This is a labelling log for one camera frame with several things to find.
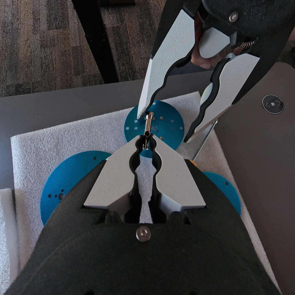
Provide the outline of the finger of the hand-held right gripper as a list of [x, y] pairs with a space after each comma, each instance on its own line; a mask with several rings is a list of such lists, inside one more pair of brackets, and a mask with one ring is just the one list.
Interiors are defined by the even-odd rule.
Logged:
[[138, 105], [138, 120], [153, 103], [156, 92], [164, 86], [165, 76], [169, 69], [180, 59], [185, 58], [193, 49], [194, 44], [194, 20], [182, 9], [157, 53], [149, 60]]
[[192, 122], [184, 142], [192, 141], [231, 107], [242, 86], [260, 60], [251, 54], [229, 54], [220, 61], [204, 90], [198, 117]]

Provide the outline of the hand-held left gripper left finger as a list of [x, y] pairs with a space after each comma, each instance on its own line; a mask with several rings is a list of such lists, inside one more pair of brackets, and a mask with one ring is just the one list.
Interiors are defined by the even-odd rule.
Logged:
[[136, 168], [140, 165], [141, 135], [121, 147], [106, 161], [85, 207], [116, 211], [126, 223], [139, 223], [141, 196]]

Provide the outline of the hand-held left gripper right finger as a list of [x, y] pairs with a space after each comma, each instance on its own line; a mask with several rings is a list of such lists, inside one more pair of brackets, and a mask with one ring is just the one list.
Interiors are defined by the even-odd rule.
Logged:
[[184, 158], [156, 135], [150, 136], [153, 152], [152, 196], [149, 209], [153, 223], [165, 223], [172, 212], [204, 208], [205, 201]]

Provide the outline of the blue disc with brass standoffs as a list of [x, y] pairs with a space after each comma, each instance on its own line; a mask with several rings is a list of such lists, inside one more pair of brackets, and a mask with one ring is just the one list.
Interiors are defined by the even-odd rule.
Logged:
[[[184, 122], [179, 112], [172, 105], [163, 101], [154, 101], [148, 111], [154, 114], [151, 121], [151, 133], [176, 150], [184, 136]], [[137, 135], [144, 135], [145, 115], [139, 121], [137, 120], [137, 112], [138, 106], [129, 112], [125, 120], [124, 135], [127, 142]]]

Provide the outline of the silver socket wrench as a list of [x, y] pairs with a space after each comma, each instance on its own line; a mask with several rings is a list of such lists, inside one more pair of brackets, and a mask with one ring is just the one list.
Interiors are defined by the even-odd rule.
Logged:
[[147, 111], [145, 115], [146, 125], [145, 125], [145, 131], [144, 131], [144, 143], [143, 143], [143, 149], [148, 150], [148, 143], [151, 135], [151, 124], [153, 120], [154, 113]]

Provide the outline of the round desk control button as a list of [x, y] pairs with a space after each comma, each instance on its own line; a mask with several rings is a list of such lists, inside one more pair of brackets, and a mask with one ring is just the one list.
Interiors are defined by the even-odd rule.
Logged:
[[262, 106], [271, 114], [280, 114], [284, 109], [283, 101], [277, 95], [273, 94], [266, 95], [262, 99]]

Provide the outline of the black desk leg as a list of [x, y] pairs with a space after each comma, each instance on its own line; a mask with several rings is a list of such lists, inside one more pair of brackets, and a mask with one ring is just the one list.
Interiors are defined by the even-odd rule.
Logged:
[[72, 0], [104, 83], [119, 82], [97, 0]]

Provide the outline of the grey desk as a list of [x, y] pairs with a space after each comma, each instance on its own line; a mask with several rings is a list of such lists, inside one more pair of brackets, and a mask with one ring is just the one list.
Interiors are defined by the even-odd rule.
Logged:
[[[143, 81], [1, 99], [1, 189], [14, 188], [11, 138], [132, 108]], [[262, 99], [277, 95], [280, 114]], [[219, 119], [215, 133], [283, 294], [294, 294], [294, 69], [276, 63]]]

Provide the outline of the person's right hand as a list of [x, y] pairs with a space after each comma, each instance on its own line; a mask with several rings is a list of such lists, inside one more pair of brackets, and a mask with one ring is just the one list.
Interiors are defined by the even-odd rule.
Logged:
[[201, 36], [203, 35], [202, 25], [203, 25], [203, 22], [199, 14], [197, 14], [194, 18], [195, 46], [191, 55], [191, 62], [204, 69], [209, 69], [210, 66], [212, 65], [212, 61], [210, 58], [201, 57], [199, 53], [199, 47], [198, 47], [199, 40]]

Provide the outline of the large blue disc with cutout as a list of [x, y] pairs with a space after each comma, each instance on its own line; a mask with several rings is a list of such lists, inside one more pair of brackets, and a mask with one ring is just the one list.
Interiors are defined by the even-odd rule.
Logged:
[[67, 158], [55, 168], [45, 183], [40, 199], [40, 216], [43, 225], [65, 195], [110, 155], [96, 150], [85, 151]]

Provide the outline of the white foam sheet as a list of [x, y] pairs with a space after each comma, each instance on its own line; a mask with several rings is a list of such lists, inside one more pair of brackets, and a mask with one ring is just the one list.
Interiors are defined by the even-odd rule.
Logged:
[[[43, 229], [40, 200], [43, 187], [61, 162], [77, 153], [99, 150], [114, 153], [126, 144], [123, 125], [132, 108], [23, 133], [11, 138], [20, 270], [27, 263]], [[230, 181], [242, 203], [242, 221], [267, 274], [280, 291], [260, 238], [230, 171], [215, 131], [196, 159], [197, 167]]]

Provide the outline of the yellow handled screwdriver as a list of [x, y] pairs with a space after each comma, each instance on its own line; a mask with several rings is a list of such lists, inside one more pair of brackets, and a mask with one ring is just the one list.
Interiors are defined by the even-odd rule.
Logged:
[[205, 143], [207, 142], [209, 136], [211, 135], [211, 133], [212, 133], [212, 131], [214, 130], [214, 127], [216, 126], [217, 123], [218, 123], [218, 119], [216, 119], [216, 120], [212, 123], [210, 129], [208, 130], [207, 134], [205, 135], [205, 137], [203, 138], [201, 144], [199, 145], [198, 149], [196, 150], [196, 152], [195, 152], [195, 154], [194, 154], [192, 160], [190, 160], [194, 165], [196, 165], [196, 162], [195, 162], [195, 161], [196, 161], [196, 158], [197, 158], [198, 155], [200, 154], [202, 148], [204, 147]]

